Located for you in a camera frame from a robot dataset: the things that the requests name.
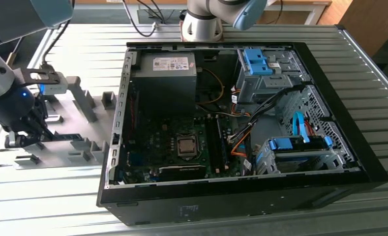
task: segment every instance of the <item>aluminum table surface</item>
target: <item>aluminum table surface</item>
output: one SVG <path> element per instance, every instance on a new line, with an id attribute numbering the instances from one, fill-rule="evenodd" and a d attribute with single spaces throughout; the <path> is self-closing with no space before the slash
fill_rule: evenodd
<path id="1" fill-rule="evenodd" d="M 140 29 L 148 32 L 150 27 Z M 54 36 L 56 30 L 49 30 L 29 67 L 36 66 Z M 388 171 L 388 79 L 346 31 L 333 26 L 265 25 L 238 32 L 226 27 L 224 38 L 308 44 Z M 130 25 L 69 25 L 46 59 L 57 71 L 78 75 L 81 86 L 98 95 L 117 89 L 125 43 L 130 41 L 178 41 L 178 26 L 160 27 L 150 38 L 141 38 Z M 88 166 L 17 171 L 1 165 L 0 235 L 388 236 L 388 183 L 318 210 L 126 227 L 94 205 L 100 169 Z"/>

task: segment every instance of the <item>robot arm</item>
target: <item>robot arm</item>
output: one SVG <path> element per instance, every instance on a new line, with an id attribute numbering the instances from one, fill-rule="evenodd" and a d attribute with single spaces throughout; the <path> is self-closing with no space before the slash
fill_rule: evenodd
<path id="1" fill-rule="evenodd" d="M 258 20 L 266 0 L 188 0 L 181 27 L 185 41 L 213 42 L 221 39 L 221 20 L 236 29 L 249 29 Z"/>
<path id="2" fill-rule="evenodd" d="M 72 10 L 69 0 L 0 0 L 0 44 L 66 21 Z M 33 80 L 30 73 L 41 80 Z M 44 98 L 25 86 L 57 83 L 58 75 L 48 64 L 42 69 L 12 70 L 0 58 L 0 125 L 9 133 L 6 148 L 54 139 L 44 121 Z"/>

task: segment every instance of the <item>motherboard chip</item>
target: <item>motherboard chip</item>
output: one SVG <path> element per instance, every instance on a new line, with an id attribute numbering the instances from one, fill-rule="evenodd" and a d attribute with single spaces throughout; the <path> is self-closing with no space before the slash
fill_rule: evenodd
<path id="1" fill-rule="evenodd" d="M 177 136 L 177 156 L 184 160 L 190 160 L 197 155 L 196 136 Z"/>

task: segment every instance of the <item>green motherboard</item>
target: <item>green motherboard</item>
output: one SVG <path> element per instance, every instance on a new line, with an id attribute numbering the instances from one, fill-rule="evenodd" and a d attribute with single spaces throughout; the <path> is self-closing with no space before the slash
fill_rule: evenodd
<path id="1" fill-rule="evenodd" d="M 217 123 L 220 141 L 212 142 L 206 120 Z M 240 175 L 240 159 L 229 155 L 226 136 L 232 134 L 232 119 L 218 117 L 173 117 L 141 120 L 129 139 L 126 153 L 126 177 L 129 182 L 156 182 L 162 167 L 196 167 L 205 169 L 202 178 L 234 177 Z M 212 153 L 209 145 L 221 145 L 221 155 Z M 216 157 L 224 167 L 216 169 Z"/>

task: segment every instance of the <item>yellow wire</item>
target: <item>yellow wire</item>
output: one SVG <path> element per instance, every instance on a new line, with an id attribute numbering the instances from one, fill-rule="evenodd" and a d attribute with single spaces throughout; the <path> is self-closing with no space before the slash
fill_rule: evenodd
<path id="1" fill-rule="evenodd" d="M 206 104 L 210 104 L 213 102 L 217 102 L 221 98 L 222 98 L 222 95 L 224 95 L 224 86 L 222 86 L 222 82 L 221 82 L 221 79 L 218 78 L 218 76 L 208 69 L 202 68 L 202 70 L 205 70 L 208 73 L 210 73 L 210 75 L 216 78 L 216 80 L 218 81 L 220 83 L 220 87 L 221 87 L 221 92 L 220 92 L 220 96 L 212 100 L 212 101 L 208 101 L 208 102 L 198 102 L 197 104 L 200 105 L 206 105 Z"/>

